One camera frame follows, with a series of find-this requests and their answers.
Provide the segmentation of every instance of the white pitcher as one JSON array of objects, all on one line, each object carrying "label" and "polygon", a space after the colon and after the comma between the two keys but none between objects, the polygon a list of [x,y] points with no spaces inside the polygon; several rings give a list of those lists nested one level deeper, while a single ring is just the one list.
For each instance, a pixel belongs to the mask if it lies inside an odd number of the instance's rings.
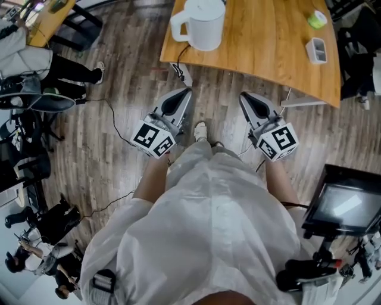
[{"label": "white pitcher", "polygon": [[[212,51],[221,44],[225,18],[222,0],[187,0],[184,10],[171,18],[172,37],[195,49]],[[185,23],[187,35],[181,35]]]}]

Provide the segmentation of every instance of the wooden table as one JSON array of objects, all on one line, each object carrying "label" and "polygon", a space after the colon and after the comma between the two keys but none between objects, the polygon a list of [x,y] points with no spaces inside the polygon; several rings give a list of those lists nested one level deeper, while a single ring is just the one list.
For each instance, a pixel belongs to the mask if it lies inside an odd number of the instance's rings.
[{"label": "wooden table", "polygon": [[[172,14],[183,10],[184,3],[176,0]],[[315,30],[307,22],[314,10],[329,19],[322,29]],[[312,37],[325,41],[326,64],[310,63],[305,44]],[[168,25],[160,60],[173,67],[186,45],[172,38]],[[221,45],[211,52],[188,48],[180,62],[188,86],[192,78],[185,64],[194,64],[250,74],[308,95],[282,101],[284,107],[324,102],[340,106],[338,50],[324,0],[227,0]]]},{"label": "wooden table", "polygon": [[[52,39],[54,42],[69,46],[70,48],[78,51],[82,51],[91,45],[91,43],[98,37],[102,29],[102,21],[85,11],[80,6],[76,5],[76,0],[67,0],[67,3],[63,8],[56,13],[51,13],[50,9],[54,3],[55,0],[47,0],[44,3],[44,8],[38,13],[36,20],[32,21],[32,25],[30,25],[27,21],[26,24],[30,28],[30,38],[28,44],[42,48],[50,39]],[[86,20],[90,21],[94,25],[95,30],[91,30],[90,28],[85,29],[79,24],[67,20],[66,17],[71,10],[84,16]],[[82,36],[88,41],[86,47],[77,42],[54,35],[62,24],[65,24],[82,34]]]}]

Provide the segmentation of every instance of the white sneaker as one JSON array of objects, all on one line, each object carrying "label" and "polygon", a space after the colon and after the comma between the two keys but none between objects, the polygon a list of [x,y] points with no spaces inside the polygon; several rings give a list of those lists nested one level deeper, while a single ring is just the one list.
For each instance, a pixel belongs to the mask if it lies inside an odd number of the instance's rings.
[{"label": "white sneaker", "polygon": [[96,64],[96,69],[101,69],[102,71],[102,76],[101,76],[101,79],[99,79],[95,84],[96,85],[99,85],[100,83],[103,82],[103,75],[105,74],[105,64],[103,61],[98,61],[97,64]]},{"label": "white sneaker", "polygon": [[194,135],[195,135],[195,138],[196,138],[196,142],[208,141],[208,138],[207,138],[207,127],[205,125],[205,122],[199,122],[196,125]]},{"label": "white sneaker", "polygon": [[360,97],[358,102],[361,104],[361,106],[364,110],[370,109],[369,99],[367,97]]}]

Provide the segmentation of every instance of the wooden floor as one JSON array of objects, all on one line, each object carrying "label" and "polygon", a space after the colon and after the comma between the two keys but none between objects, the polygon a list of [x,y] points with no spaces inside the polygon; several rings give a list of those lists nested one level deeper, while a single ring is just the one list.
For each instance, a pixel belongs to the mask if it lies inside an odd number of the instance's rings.
[{"label": "wooden floor", "polygon": [[[88,67],[104,61],[104,83],[90,86],[88,97],[110,101],[116,125],[127,139],[159,96],[184,87],[175,72],[159,62],[172,4],[150,2],[116,2],[97,8],[92,13],[104,22],[97,43],[83,53],[63,50],[63,56]],[[210,139],[223,142],[238,154],[250,146],[246,138],[248,125],[238,103],[240,92],[264,95],[277,105],[287,93],[281,86],[239,73],[200,67],[190,67],[190,73],[196,96],[193,121],[205,120]],[[378,98],[371,99],[371,111],[362,110],[349,99],[342,102],[340,110],[319,105],[291,108],[284,115],[300,141],[285,166],[303,203],[311,199],[325,163],[381,173]],[[65,141],[56,143],[51,154],[52,175],[44,181],[49,206],[58,203],[62,192],[89,215],[136,188],[147,157],[118,137],[105,101],[92,101],[60,114],[57,132],[65,136]],[[254,148],[242,156],[253,168],[261,158]],[[85,248],[117,206],[115,203],[91,219],[84,219],[69,238],[78,239]]]}]

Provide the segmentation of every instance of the white shirt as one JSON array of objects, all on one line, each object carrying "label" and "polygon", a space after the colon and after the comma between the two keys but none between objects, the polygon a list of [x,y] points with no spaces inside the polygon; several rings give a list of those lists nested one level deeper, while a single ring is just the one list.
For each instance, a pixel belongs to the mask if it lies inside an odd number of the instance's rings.
[{"label": "white shirt", "polygon": [[[42,257],[47,256],[52,250],[53,246],[46,244],[41,241],[41,234],[38,229],[34,229],[30,231],[28,235],[28,239],[30,240],[29,245],[32,247],[38,248],[42,251]],[[40,266],[43,259],[40,259],[37,255],[31,254],[25,261],[26,269],[30,271],[35,271]]]},{"label": "white shirt", "polygon": [[225,153],[173,167],[154,205],[126,200],[90,242],[85,303],[93,304],[94,274],[116,264],[111,304],[191,305],[227,290],[256,305],[295,304],[275,281],[289,259],[301,258],[295,223],[257,174]]},{"label": "white shirt", "polygon": [[[0,30],[12,23],[0,19]],[[52,63],[51,50],[26,45],[26,31],[23,28],[0,39],[0,73],[2,78],[36,71],[39,79],[46,78]]]}]

